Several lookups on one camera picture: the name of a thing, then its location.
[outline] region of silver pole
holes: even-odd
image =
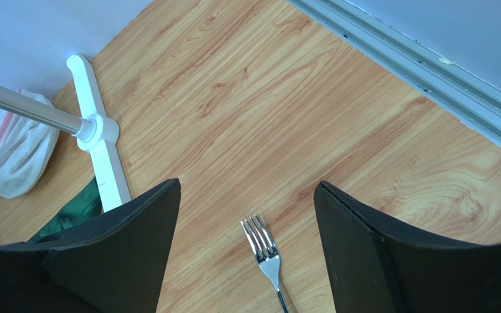
[[[35,99],[15,93],[0,86],[0,109],[13,112],[69,134],[77,134],[83,121]]]

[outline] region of plastic bag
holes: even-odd
[[[21,95],[52,106],[44,96]],[[0,109],[0,196],[14,198],[29,191],[46,168],[59,130]]]

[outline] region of green fabric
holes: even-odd
[[[100,215],[102,202],[98,184],[94,178],[75,198],[69,201],[59,212],[40,229],[28,243],[37,243],[41,238],[82,224]]]

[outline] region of gray baseboard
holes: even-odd
[[[287,0],[501,147],[501,90],[344,0]]]

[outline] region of silver fork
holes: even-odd
[[[263,274],[272,282],[275,292],[277,293],[279,305],[281,305],[283,312],[289,313],[287,305],[285,304],[285,299],[283,299],[283,295],[281,294],[281,288],[279,286],[279,268],[281,267],[281,257],[279,256],[277,247],[272,239],[272,236],[270,236],[270,233],[266,230],[258,215],[255,214],[254,218],[252,216],[249,217],[249,220],[245,220],[245,223],[247,225],[245,225],[245,223],[241,221],[241,225],[245,230],[245,233],[247,234],[247,239],[249,240],[250,247],[252,248],[254,256],[256,257],[258,267],[263,272]],[[264,240],[264,237],[262,237],[260,231],[264,233],[266,240]]]

